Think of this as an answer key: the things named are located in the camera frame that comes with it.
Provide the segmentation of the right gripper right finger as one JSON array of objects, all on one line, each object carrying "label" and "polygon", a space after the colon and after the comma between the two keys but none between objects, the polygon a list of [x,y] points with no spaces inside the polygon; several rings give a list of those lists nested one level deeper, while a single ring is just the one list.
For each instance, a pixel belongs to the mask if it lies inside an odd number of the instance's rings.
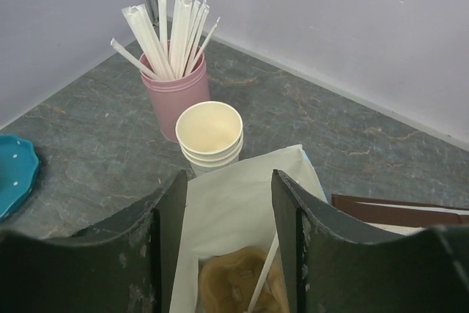
[{"label": "right gripper right finger", "polygon": [[468,227],[398,235],[318,199],[281,170],[271,180],[291,312],[466,312]]}]

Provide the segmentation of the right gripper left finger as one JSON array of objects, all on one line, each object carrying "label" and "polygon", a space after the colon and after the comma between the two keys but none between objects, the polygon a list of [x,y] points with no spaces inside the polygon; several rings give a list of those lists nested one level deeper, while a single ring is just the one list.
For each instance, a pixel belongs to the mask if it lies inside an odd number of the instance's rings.
[{"label": "right gripper left finger", "polygon": [[167,312],[187,174],[69,237],[1,229],[3,312]]}]

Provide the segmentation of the single white straw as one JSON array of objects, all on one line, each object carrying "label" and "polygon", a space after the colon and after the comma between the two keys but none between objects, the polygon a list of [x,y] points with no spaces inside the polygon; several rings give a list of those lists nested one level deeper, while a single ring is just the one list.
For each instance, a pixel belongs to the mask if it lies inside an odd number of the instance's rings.
[{"label": "single white straw", "polygon": [[278,250],[278,245],[279,245],[278,234],[275,233],[274,238],[273,238],[273,242],[271,243],[269,252],[267,253],[265,263],[264,263],[264,265],[262,267],[262,270],[260,272],[258,281],[256,283],[256,286],[255,286],[253,295],[251,297],[251,300],[249,302],[246,313],[252,313],[254,311],[254,308],[256,306],[256,302],[257,302],[257,300],[260,296],[262,288],[265,284],[265,280],[266,280],[267,275],[269,273],[270,267],[272,266],[273,260],[275,258],[276,252]]}]

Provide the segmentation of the brown cardboard cup carrier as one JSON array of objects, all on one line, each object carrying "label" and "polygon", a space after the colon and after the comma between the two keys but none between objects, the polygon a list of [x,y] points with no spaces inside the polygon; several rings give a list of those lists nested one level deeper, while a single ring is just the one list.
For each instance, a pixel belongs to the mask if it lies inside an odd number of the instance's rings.
[{"label": "brown cardboard cup carrier", "polygon": [[[199,273],[199,296],[206,312],[246,312],[267,252],[245,247],[208,260]],[[255,312],[288,312],[280,262],[275,259],[254,307]]]}]

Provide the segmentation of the blue white paper bag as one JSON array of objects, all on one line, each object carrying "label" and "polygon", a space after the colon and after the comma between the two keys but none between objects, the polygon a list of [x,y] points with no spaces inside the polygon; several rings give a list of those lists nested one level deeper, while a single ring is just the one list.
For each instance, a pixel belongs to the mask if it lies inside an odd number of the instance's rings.
[{"label": "blue white paper bag", "polygon": [[313,197],[327,199],[300,144],[239,161],[188,183],[171,312],[196,311],[200,261],[246,246],[270,248],[276,233],[271,200],[275,169]]}]

